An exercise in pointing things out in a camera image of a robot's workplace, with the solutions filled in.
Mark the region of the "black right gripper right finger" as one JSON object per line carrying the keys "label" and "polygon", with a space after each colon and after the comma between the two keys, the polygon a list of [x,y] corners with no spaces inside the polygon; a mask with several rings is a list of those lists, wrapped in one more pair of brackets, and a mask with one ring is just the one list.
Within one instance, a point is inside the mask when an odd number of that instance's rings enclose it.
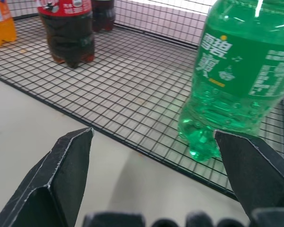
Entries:
{"label": "black right gripper right finger", "polygon": [[284,158],[259,137],[214,130],[231,188],[251,227],[284,227]]}

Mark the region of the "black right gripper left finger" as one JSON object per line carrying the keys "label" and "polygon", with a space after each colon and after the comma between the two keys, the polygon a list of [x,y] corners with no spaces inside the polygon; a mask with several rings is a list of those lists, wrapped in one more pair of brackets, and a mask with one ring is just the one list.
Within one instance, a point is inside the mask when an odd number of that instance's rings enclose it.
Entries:
{"label": "black right gripper left finger", "polygon": [[0,212],[0,227],[73,227],[85,192],[94,130],[60,137]]}

